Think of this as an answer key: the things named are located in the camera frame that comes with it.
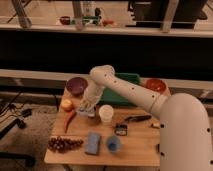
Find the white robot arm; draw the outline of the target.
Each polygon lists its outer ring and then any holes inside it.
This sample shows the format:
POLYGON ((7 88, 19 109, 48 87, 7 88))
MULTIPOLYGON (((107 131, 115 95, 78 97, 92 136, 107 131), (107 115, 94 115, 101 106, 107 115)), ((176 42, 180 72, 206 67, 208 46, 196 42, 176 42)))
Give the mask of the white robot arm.
POLYGON ((160 171, 213 171, 208 113, 194 96, 166 96, 115 76, 111 65, 93 67, 80 106, 90 110, 109 88, 160 121, 160 171))

